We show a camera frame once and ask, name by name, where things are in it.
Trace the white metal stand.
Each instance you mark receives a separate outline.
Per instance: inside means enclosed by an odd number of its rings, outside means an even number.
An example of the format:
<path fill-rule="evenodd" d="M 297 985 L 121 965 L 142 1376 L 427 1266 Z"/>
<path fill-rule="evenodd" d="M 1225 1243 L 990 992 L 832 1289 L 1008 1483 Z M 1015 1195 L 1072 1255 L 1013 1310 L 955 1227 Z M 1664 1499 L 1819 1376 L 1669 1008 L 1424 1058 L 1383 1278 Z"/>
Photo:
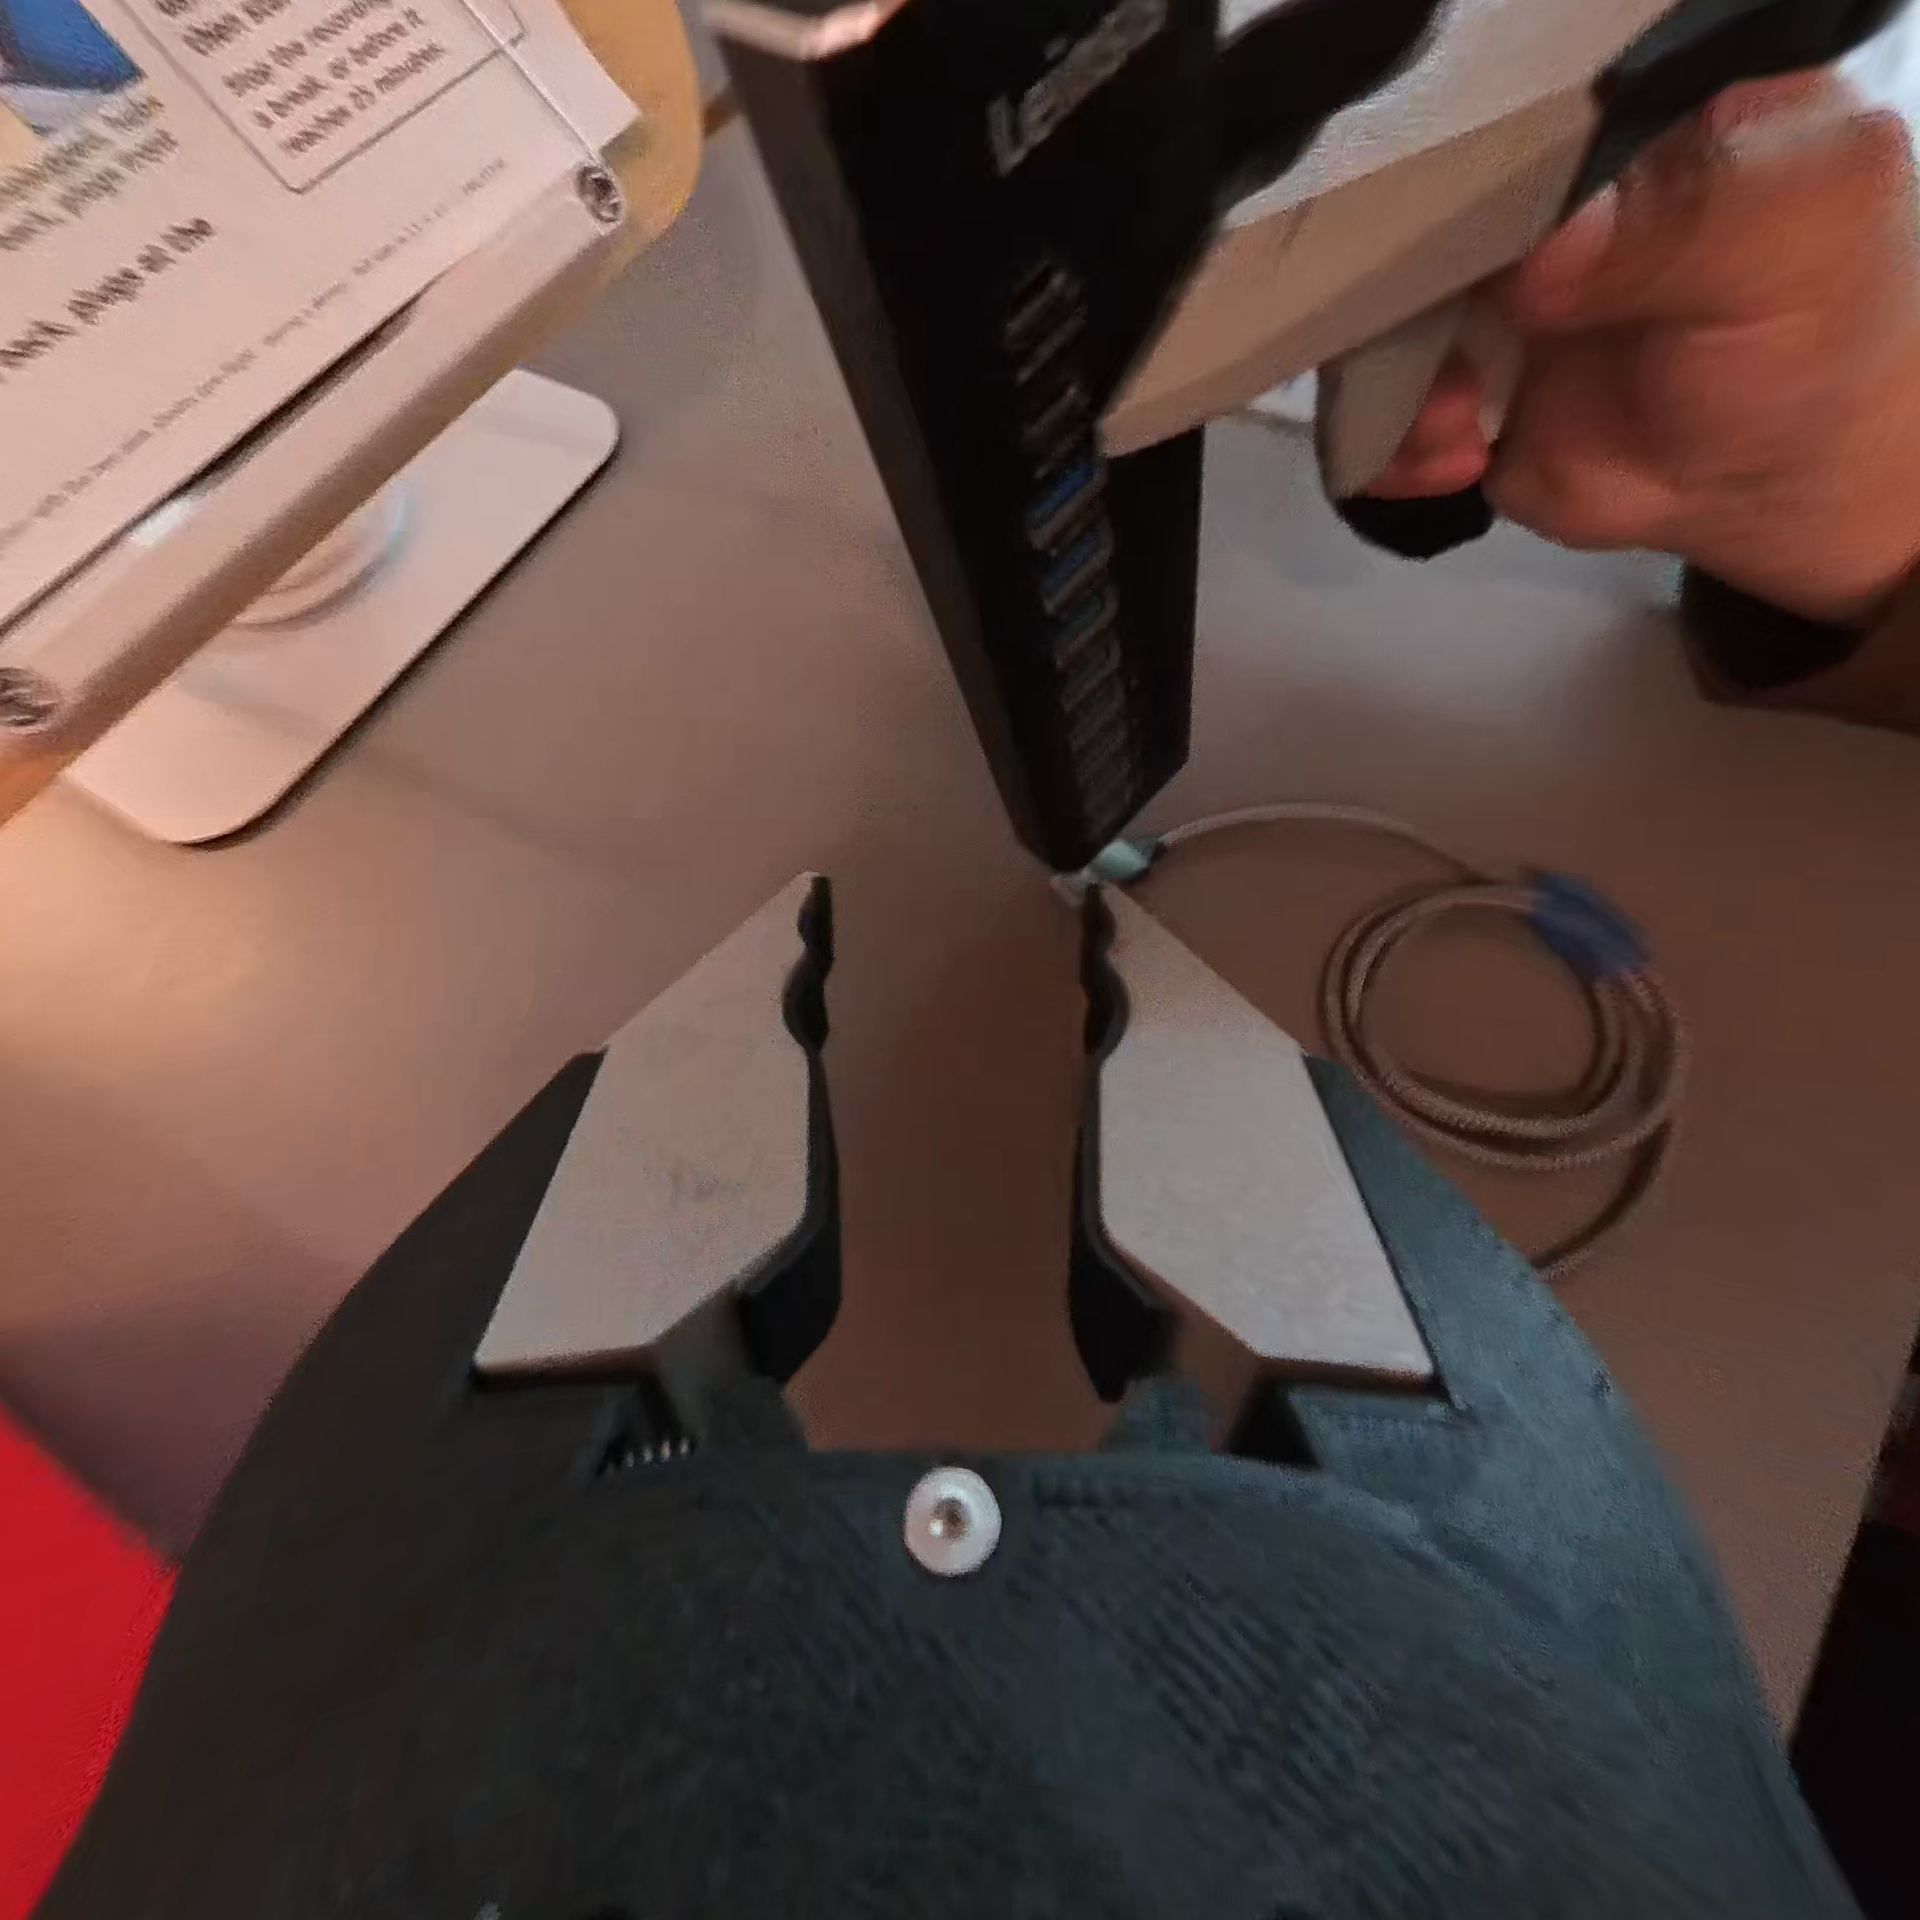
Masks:
<path fill-rule="evenodd" d="M 562 185 L 5 624 L 2 811 L 267 821 L 567 512 L 617 416 L 521 366 L 624 249 Z"/>

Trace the instruction sheet on stand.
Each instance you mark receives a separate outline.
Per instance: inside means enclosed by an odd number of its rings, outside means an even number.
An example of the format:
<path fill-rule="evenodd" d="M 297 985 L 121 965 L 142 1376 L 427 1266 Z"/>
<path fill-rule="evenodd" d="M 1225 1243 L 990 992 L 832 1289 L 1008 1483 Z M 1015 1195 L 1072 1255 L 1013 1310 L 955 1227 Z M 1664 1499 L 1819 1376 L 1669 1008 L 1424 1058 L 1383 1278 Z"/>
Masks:
<path fill-rule="evenodd" d="M 546 192 L 539 194 L 542 199 L 562 185 L 574 185 L 583 190 L 585 203 L 594 215 L 606 217 L 617 210 L 622 215 L 624 249 L 615 267 L 608 272 L 603 288 L 587 304 L 576 304 L 571 315 L 555 331 L 546 334 L 539 347 L 530 350 L 526 359 L 542 350 L 553 334 L 562 331 L 565 325 L 576 318 L 578 309 L 590 306 L 638 251 L 647 249 L 667 226 L 672 226 L 699 174 L 704 146 L 702 80 L 677 5 L 562 5 L 562 9 L 578 25 L 578 34 L 585 39 L 592 57 L 603 64 L 613 82 L 622 87 L 640 114 L 626 133 L 617 135 L 603 151 L 590 151 L 569 176 L 549 185 Z M 528 201 L 512 222 L 530 213 L 539 199 Z M 510 224 L 498 229 L 489 240 L 498 238 L 507 229 Z M 453 270 L 464 258 L 469 258 L 469 254 L 457 263 L 450 263 L 443 272 Z M 414 299 L 418 299 L 434 281 L 437 279 L 432 279 Z M 384 320 L 354 347 L 373 338 L 384 325 L 393 322 L 407 306 L 409 304 Z M 231 443 L 229 450 L 194 473 L 181 489 L 165 496 L 158 505 L 187 489 L 210 466 L 231 455 L 233 448 L 274 421 L 290 402 L 313 389 L 325 373 L 341 366 L 354 347 L 306 382 L 299 393 L 256 423 L 240 441 Z M 94 551 L 82 565 L 98 558 L 107 544 Z M 50 590 L 66 583 L 82 565 L 73 567 Z M 41 601 L 41 597 L 14 617 L 25 615 Z"/>

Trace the person's right hand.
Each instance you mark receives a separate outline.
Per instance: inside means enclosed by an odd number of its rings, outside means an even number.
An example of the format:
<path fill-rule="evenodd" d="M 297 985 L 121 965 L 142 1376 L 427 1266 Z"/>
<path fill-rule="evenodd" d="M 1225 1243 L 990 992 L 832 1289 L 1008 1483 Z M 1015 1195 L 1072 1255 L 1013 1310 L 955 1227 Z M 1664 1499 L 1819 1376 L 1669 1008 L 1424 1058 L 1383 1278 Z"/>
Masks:
<path fill-rule="evenodd" d="M 1673 555 L 1867 626 L 1915 565 L 1915 171 L 1831 71 L 1728 87 L 1490 288 L 1499 432 L 1463 352 L 1371 496 L 1481 485 L 1570 549 Z"/>

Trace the printed instruction sheet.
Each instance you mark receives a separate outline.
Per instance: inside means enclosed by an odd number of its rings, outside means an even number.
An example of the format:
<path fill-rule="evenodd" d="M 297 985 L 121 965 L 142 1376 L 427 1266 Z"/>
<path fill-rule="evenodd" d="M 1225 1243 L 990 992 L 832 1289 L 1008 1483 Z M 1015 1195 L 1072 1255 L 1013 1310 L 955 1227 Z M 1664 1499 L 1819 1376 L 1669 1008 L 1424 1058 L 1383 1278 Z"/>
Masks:
<path fill-rule="evenodd" d="M 5 617 L 640 114 L 562 5 L 2 14 Z"/>

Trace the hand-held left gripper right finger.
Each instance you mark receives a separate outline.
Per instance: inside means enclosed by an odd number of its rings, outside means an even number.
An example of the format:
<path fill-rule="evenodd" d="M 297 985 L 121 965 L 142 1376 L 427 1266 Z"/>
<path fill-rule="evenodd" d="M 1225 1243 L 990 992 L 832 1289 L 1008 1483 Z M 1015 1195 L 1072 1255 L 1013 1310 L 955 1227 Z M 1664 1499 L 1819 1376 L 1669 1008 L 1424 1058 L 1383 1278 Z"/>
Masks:
<path fill-rule="evenodd" d="M 1134 898 L 1093 885 L 1077 914 L 1067 1314 L 1095 1394 L 1175 1374 L 1237 1406 L 1280 1383 L 1433 1387 L 1301 1042 Z"/>

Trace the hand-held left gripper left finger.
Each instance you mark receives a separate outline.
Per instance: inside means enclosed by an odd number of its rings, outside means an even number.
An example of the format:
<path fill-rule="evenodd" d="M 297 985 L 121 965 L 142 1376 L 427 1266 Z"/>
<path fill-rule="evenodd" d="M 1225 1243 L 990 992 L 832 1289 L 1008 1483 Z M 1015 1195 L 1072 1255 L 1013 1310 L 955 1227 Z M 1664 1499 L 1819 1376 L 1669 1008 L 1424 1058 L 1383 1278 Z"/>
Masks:
<path fill-rule="evenodd" d="M 839 1305 L 832 887 L 802 873 L 615 1031 L 473 1369 L 786 1383 Z"/>

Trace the black usb hub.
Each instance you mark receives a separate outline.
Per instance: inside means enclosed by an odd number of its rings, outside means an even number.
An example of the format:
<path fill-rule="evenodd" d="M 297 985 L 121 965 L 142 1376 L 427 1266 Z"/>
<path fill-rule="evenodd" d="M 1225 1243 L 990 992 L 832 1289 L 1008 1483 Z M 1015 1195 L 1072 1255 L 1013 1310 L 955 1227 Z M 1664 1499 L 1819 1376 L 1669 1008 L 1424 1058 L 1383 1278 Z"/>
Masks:
<path fill-rule="evenodd" d="M 1017 841 L 1189 754 L 1205 434 L 1102 418 L 1209 233 L 1216 5 L 709 5 Z"/>

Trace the red object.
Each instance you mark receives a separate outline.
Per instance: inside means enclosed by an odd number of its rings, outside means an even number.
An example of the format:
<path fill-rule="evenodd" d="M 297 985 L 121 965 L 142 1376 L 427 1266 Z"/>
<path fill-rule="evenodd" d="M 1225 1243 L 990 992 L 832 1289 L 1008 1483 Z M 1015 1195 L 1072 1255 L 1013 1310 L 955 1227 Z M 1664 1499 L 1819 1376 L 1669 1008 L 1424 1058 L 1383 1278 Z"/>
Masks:
<path fill-rule="evenodd" d="M 174 1573 L 2 1413 L 2 1915 L 25 1918 L 96 1799 Z"/>

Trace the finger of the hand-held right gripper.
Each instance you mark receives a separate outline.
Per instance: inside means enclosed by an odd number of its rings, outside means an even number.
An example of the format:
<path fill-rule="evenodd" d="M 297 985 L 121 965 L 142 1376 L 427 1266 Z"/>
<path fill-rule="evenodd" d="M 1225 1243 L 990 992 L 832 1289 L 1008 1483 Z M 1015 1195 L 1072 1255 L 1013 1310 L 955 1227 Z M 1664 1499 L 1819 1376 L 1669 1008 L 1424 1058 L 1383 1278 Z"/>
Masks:
<path fill-rule="evenodd" d="M 1099 423 L 1129 455 L 1223 418 L 1513 265 L 1568 203 L 1593 85 L 1659 2 L 1442 5 L 1211 238 Z"/>

